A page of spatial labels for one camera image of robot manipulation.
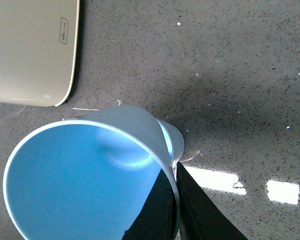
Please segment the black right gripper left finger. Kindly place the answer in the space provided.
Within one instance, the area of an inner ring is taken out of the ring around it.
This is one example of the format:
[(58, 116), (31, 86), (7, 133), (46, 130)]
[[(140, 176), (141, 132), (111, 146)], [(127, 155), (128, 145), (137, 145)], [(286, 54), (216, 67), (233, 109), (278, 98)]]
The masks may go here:
[(176, 201), (168, 177), (161, 170), (124, 240), (173, 240), (176, 237)]

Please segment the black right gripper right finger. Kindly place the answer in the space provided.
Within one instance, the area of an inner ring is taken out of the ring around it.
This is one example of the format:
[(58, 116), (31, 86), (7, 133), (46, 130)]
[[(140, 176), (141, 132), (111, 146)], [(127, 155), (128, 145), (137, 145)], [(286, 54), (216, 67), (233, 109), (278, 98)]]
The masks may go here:
[(179, 162), (176, 183), (180, 197), (182, 240), (246, 240), (217, 208), (208, 195)]

